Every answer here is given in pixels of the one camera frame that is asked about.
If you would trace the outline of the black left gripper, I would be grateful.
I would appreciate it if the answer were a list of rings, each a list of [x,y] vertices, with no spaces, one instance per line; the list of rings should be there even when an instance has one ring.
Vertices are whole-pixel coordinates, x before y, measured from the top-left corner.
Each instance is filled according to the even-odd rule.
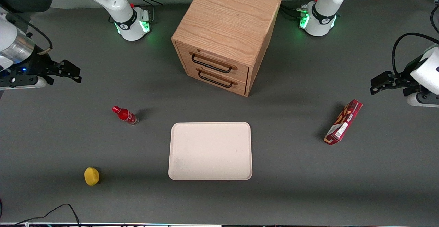
[[[422,56],[418,56],[411,62],[409,62],[403,71],[398,72],[396,69],[396,63],[394,63],[394,73],[398,78],[397,85],[401,86],[403,89],[403,94],[405,97],[409,97],[411,94],[417,94],[418,92],[423,92],[424,89],[420,83],[415,80],[410,73],[420,65]],[[395,83],[394,74],[391,71],[384,71],[378,76],[370,80],[370,94],[375,95],[380,91],[387,89],[393,89]]]

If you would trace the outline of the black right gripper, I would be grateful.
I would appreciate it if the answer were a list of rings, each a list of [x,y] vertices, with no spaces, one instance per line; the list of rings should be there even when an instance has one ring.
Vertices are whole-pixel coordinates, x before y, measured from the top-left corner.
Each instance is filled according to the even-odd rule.
[[[58,77],[68,77],[74,80],[76,83],[81,83],[82,78],[80,76],[81,69],[75,66],[68,60],[62,60],[61,62],[54,62],[49,55],[31,55],[26,60],[20,63],[13,63],[9,68],[4,69],[0,73],[1,81],[6,80],[10,75],[36,75],[45,79],[47,84],[53,85],[54,79],[50,77],[51,74]]]

